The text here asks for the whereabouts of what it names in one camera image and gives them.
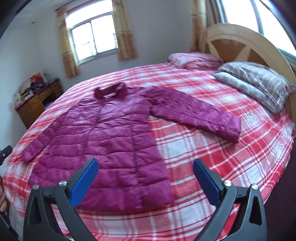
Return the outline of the person left hand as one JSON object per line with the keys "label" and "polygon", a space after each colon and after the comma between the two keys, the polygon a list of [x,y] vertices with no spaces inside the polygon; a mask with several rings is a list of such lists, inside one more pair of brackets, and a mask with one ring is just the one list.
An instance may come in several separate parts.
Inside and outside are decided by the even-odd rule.
{"label": "person left hand", "polygon": [[4,212],[7,209],[7,201],[6,201],[6,196],[4,193],[4,188],[3,188],[3,182],[1,179],[1,184],[0,184],[0,211]]}

